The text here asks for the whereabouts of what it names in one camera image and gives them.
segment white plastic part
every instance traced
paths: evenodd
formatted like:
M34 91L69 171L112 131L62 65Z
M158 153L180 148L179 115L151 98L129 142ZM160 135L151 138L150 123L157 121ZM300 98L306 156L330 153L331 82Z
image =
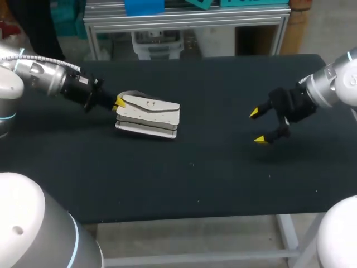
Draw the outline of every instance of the white plastic part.
M357 267L357 196L326 213L317 237L317 253L322 268Z
M162 31L149 32L152 37L162 36ZM180 38L175 42L153 43L153 44L139 44L136 40L136 33L132 32L133 49L140 60L151 60L153 57L168 56L170 60L179 59L181 52L184 50L184 36L180 31ZM166 51L159 51L160 48L167 49Z
M28 177L0 173L0 267L12 267L35 240L45 214L45 196Z
M235 27L204 27L194 31L203 57L235 55Z
M161 100L135 96L135 92L121 93L125 107L117 108L115 127L145 135L176 138L180 123L180 105Z
M342 102L357 107L357 60L342 68L335 81L335 90Z
M17 74L0 66L0 99L18 99L23 88L23 81Z

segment white machine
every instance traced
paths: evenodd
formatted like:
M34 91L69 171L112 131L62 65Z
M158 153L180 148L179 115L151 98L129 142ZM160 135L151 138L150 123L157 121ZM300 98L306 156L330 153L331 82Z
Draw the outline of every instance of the white machine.
M0 173L1 268L104 268L99 245L39 185Z
M334 205L324 216L317 236L321 268L357 267L357 196Z

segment table leg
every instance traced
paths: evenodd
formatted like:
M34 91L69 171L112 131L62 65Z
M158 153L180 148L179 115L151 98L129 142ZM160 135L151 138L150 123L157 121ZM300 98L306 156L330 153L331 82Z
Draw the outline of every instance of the table leg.
M285 249L297 249L299 246L299 241L296 236L295 227L294 223L292 222L291 215L277 215L277 219Z
M282 17L280 20L280 23L278 24L278 26L275 30L272 47L270 50L271 56L279 55L279 53L280 53L281 45L282 45L284 35L285 35L287 22L288 22L288 17Z
M285 32L286 32L286 27L288 25L288 21L289 21L289 16L283 17L283 29L282 29L282 32L281 32L281 35L280 35L278 46L277 46L277 52L276 52L277 55L280 54L281 46L283 45L284 36L285 36Z
M308 262L316 253L316 237L319 231L320 223L324 217L324 213L319 213L313 220L309 229L305 233L302 243L299 245L299 257L288 259L289 268L305 268Z
M88 43L90 47L90 52L93 60L100 60L100 49L97 39L97 34L95 33L93 26L86 25L85 30L87 32Z

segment black tabletop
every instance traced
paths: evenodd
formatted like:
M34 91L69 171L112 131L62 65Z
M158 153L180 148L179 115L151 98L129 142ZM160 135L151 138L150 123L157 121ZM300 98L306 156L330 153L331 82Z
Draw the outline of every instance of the black tabletop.
M82 223L324 212L357 193L348 107L320 110L273 146L253 140L277 126L274 113L249 119L270 90L323 65L316 55L85 63L109 91L180 103L177 139L121 132L99 107L26 92L0 171L27 175Z

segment aluminum frame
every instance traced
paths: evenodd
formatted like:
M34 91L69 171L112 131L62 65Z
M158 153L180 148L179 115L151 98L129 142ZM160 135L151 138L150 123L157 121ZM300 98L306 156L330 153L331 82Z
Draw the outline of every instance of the aluminum frame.
M165 13L157 15L126 16L123 0L116 2L88 0L84 23L94 60L101 59L97 34L218 26L277 25L270 54L278 55L290 11L287 4L245 7L213 6L207 11L194 8L167 8Z

